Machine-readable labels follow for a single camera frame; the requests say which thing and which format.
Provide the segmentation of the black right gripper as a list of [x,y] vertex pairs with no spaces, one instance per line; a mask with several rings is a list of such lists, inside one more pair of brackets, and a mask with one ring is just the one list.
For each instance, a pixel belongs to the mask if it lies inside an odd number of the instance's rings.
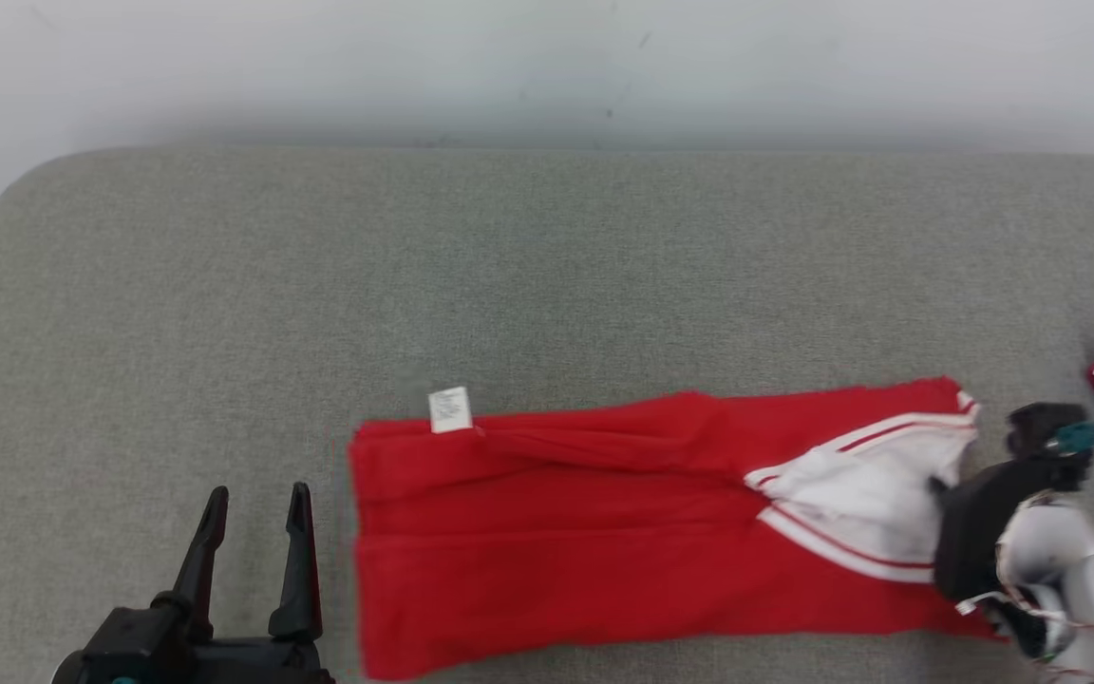
[[934,584],[942,598],[963,601],[1000,589],[996,545],[1020,503],[1047,490],[1076,492],[1093,459],[1091,454],[1012,459],[939,492],[942,521]]

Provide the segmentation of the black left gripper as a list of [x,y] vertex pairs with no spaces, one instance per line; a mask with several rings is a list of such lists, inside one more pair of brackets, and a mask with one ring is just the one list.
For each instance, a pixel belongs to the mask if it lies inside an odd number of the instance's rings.
[[279,605],[271,612],[274,639],[212,640],[210,622],[216,553],[224,542],[229,489],[216,486],[201,512],[173,587],[153,598],[153,607],[177,610],[188,641],[181,654],[187,676],[181,684],[337,684],[322,666],[316,641],[323,634],[321,572],[309,485],[296,482],[286,531],[288,554]]

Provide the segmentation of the red shirt with white sleeves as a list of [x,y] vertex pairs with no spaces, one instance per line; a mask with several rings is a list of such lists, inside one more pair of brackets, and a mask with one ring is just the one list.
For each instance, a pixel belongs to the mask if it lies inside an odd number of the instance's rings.
[[363,424],[349,447],[362,661],[759,634],[988,637],[934,588],[977,436],[951,378]]

